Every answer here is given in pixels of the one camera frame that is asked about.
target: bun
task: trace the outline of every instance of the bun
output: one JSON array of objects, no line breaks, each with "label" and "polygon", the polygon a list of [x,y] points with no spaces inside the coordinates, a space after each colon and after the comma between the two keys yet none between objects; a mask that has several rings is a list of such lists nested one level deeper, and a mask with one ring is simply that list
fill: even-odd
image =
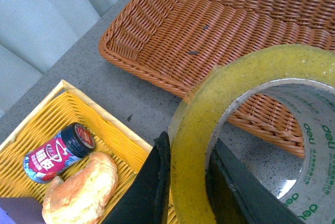
[{"label": "bun", "polygon": [[65,182],[50,182],[42,215],[47,224],[96,224],[118,184],[117,168],[110,156],[93,152],[87,166]]}]

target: packing tape roll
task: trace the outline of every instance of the packing tape roll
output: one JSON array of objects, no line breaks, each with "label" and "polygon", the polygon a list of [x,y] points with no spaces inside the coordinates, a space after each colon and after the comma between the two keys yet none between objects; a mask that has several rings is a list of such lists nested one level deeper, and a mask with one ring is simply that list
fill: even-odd
[{"label": "packing tape roll", "polygon": [[335,224],[335,54],[300,44],[270,47],[218,67],[177,108],[171,189],[180,223],[216,223],[206,194],[206,166],[229,115],[255,93],[276,98],[297,119],[305,160],[280,200],[306,223]]}]

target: gray speckled countertop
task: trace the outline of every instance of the gray speckled countertop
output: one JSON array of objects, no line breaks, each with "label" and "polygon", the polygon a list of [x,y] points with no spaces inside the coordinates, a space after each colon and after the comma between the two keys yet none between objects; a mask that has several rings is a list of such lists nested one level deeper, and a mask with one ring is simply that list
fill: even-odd
[{"label": "gray speckled countertop", "polygon": [[[167,131],[181,99],[115,67],[104,60],[97,49],[101,35],[129,1],[120,0],[113,5],[0,118],[0,143],[62,79],[83,91],[150,144],[162,131]],[[221,133],[221,139],[268,189],[276,191],[278,184],[298,175],[301,159],[230,124],[226,124]]]}]

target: can lid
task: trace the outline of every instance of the can lid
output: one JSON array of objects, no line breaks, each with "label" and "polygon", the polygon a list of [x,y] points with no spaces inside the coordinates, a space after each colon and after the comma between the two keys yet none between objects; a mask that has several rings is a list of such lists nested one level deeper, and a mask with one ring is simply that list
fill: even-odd
[{"label": "can lid", "polygon": [[70,138],[68,136],[68,133],[66,131],[61,131],[61,137],[62,137],[62,140],[66,146],[66,148],[75,156],[77,156],[78,158],[83,158],[86,156],[86,154],[80,154],[76,151],[76,149],[73,148],[73,145],[74,143],[72,143],[73,141],[77,141],[76,139],[74,138]]},{"label": "can lid", "polygon": [[90,132],[79,123],[72,123],[65,127],[62,132],[63,142],[69,151],[83,158],[93,152],[95,142]]}]

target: can label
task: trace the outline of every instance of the can label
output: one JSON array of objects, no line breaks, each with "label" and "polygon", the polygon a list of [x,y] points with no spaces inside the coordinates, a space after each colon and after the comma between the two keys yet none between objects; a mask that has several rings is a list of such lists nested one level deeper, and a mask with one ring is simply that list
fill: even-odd
[{"label": "can label", "polygon": [[27,175],[37,183],[47,183],[70,165],[81,160],[65,146],[61,132],[24,158]]}]

